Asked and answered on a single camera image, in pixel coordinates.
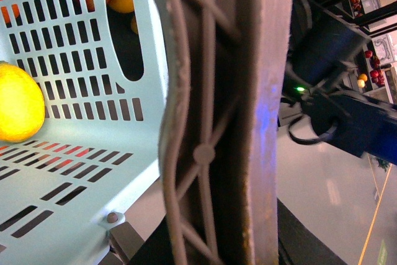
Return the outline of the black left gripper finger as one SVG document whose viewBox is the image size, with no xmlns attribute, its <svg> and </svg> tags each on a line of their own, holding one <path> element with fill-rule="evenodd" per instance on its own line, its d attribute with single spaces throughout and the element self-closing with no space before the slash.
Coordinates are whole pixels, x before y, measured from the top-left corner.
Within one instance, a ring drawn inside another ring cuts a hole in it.
<svg viewBox="0 0 397 265">
<path fill-rule="evenodd" d="M 159 139 L 176 264 L 277 264 L 277 114 L 292 0 L 154 0 L 168 64 Z"/>
</svg>

